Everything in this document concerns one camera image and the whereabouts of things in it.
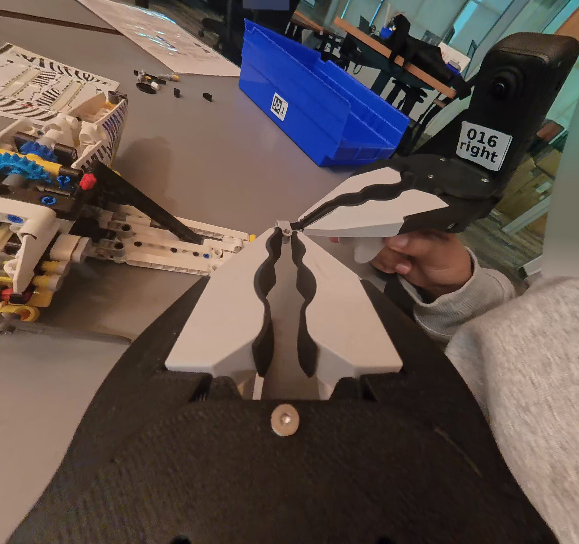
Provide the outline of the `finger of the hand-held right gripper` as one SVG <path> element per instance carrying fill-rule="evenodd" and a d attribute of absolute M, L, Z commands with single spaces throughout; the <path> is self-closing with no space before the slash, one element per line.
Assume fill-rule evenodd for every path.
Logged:
<path fill-rule="evenodd" d="M 381 202 L 408 189 L 408 175 L 390 167 L 353 174 L 319 199 L 291 223 L 294 231 L 352 231 L 369 222 L 364 216 L 378 212 Z"/>
<path fill-rule="evenodd" d="M 356 206 L 339 206 L 305 226 L 303 233 L 322 237 L 387 237 L 399 233 L 411 215 L 446 208 L 438 196 L 411 189 L 391 200 L 368 200 Z"/>

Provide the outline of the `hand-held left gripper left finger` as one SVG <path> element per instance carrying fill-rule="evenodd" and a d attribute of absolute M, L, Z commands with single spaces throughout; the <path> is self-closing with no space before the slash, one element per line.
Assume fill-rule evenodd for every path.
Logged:
<path fill-rule="evenodd" d="M 273 357 L 267 295 L 283 232 L 270 228 L 208 278 L 165 360 L 169 371 L 229 377 L 243 399 L 260 399 Z"/>

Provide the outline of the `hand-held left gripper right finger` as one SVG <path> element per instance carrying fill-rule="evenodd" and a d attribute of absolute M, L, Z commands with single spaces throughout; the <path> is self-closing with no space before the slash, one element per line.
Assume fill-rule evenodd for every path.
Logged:
<path fill-rule="evenodd" d="M 297 351 L 320 395 L 344 378 L 398 373 L 402 360 L 366 291 L 366 282 L 301 232 L 292 235 L 303 298 Z"/>

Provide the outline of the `lego helicopter model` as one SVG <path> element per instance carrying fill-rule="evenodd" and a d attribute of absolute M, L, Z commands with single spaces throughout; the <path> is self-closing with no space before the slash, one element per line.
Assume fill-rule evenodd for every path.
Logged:
<path fill-rule="evenodd" d="M 256 240 L 175 217 L 114 171 L 127 113 L 107 91 L 1 131 L 1 334 L 58 332 L 35 322 L 87 257 L 209 276 Z"/>

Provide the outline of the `person's right forearm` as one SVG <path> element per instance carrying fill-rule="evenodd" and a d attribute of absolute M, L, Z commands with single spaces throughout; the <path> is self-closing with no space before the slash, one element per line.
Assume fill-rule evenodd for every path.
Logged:
<path fill-rule="evenodd" d="M 465 285 L 432 302 L 427 301 L 425 291 L 399 279 L 413 300 L 415 322 L 437 342 L 447 344 L 461 326 L 517 296 L 513 284 L 501 272 L 481 267 L 476 258 L 471 262 L 473 274 Z"/>

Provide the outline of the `small dark lego assembly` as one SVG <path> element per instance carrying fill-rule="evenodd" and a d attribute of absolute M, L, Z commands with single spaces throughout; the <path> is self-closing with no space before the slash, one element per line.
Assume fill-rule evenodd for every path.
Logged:
<path fill-rule="evenodd" d="M 145 71 L 133 70 L 133 74 L 136 78 L 137 89 L 147 94 L 156 94 L 167 82 L 179 82 L 179 76 L 174 73 L 155 76 Z"/>

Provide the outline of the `person's right hand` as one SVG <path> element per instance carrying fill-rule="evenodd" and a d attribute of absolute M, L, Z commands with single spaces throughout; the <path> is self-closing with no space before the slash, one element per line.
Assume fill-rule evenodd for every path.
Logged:
<path fill-rule="evenodd" d="M 458 291 L 474 274 L 471 255 L 460 240 L 454 234 L 433 230 L 384 238 L 370 265 L 398 275 L 428 303 Z"/>

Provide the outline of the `blue storage bin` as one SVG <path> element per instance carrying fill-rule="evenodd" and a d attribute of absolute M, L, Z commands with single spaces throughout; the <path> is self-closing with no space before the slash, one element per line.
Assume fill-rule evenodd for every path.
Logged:
<path fill-rule="evenodd" d="M 389 158 L 409 118 L 321 53 L 245 20 L 239 88 L 317 166 Z"/>

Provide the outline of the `black backpack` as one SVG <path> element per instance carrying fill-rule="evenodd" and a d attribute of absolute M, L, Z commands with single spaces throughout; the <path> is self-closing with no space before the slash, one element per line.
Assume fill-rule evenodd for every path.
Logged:
<path fill-rule="evenodd" d="M 445 64 L 442 52 L 438 46 L 418 40 L 410 36 L 410 21 L 402 14 L 390 20 L 392 32 L 385 39 L 385 46 L 390 49 L 389 61 L 403 59 L 402 67 L 409 64 L 422 70 L 436 81 L 452 88 L 459 99 L 467 98 L 473 85 L 466 82 L 460 73 L 451 71 Z"/>

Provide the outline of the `wooden office desk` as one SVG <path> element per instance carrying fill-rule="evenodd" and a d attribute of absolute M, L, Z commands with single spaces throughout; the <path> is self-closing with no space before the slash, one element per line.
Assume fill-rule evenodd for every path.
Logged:
<path fill-rule="evenodd" d="M 416 65 L 407 62 L 401 56 L 396 56 L 391 59 L 392 52 L 389 48 L 382 45 L 379 41 L 372 38 L 370 35 L 365 34 L 360 29 L 352 26 L 350 23 L 344 21 L 343 19 L 336 17 L 334 20 L 334 25 L 339 29 L 346 32 L 346 34 L 359 43 L 363 43 L 366 48 L 370 48 L 377 56 L 381 59 L 387 60 L 390 65 L 396 65 L 404 70 L 406 73 L 413 75 L 417 79 L 421 80 L 424 84 L 427 84 L 433 90 L 445 95 L 450 99 L 455 99 L 458 97 L 457 91 L 447 84 L 436 79 L 433 75 L 429 74 L 427 71 L 416 67 Z"/>

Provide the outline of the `white printed paper sheet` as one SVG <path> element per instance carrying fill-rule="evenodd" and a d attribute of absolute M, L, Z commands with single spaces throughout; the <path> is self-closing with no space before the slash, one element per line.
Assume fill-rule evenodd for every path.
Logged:
<path fill-rule="evenodd" d="M 165 15 L 111 0 L 76 0 L 178 75 L 240 77 L 240 69 Z"/>

